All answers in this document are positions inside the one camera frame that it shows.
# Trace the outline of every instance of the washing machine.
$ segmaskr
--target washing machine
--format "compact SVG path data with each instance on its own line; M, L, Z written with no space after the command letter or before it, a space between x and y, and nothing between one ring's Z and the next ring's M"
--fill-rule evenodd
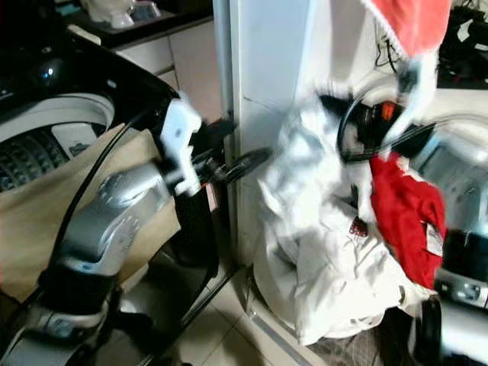
M161 128L178 97L170 86L68 32L54 2L1 5L0 192L58 168L142 111L135 128Z

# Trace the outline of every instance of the red cloth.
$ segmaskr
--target red cloth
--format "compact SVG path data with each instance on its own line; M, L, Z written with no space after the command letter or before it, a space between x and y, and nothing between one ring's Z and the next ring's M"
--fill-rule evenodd
M373 194L371 203L378 228L393 248L398 262L410 280L433 288L434 271L442 257L427 250L426 224L445 237L445 207L438 189L416 181L397 165L397 154L387 162L371 160Z
M437 50L448 27L451 0L361 0L402 56Z

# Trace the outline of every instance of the washing machine drum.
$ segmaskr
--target washing machine drum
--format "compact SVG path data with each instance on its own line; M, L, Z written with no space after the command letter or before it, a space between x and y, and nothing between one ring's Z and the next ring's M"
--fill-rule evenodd
M53 171L89 147L114 119L95 94L57 95L0 114L0 192Z

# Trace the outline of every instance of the beige cloth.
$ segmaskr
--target beige cloth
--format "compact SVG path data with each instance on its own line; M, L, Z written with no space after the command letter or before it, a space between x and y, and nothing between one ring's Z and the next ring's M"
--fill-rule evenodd
M42 178L0 194L0 284L7 294L24 300L45 269L59 225L72 197L99 154L121 127L114 128L73 160ZM79 208L95 196L110 174L142 165L159 154L149 131L134 133L106 158ZM138 232L120 272L120 281L146 264L180 229L175 202L163 207Z

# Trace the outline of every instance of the black countertop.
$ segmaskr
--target black countertop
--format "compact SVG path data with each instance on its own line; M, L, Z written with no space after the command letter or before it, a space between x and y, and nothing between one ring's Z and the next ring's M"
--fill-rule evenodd
M136 24L124 30L109 30L107 26L104 27L104 25L93 23L83 10L65 16L65 22L67 25L77 25L84 31L99 37L103 47L121 49L126 45L138 43L146 38L170 35L185 28L210 21L213 18L213 14L211 7L181 14L166 13L160 19L144 24Z

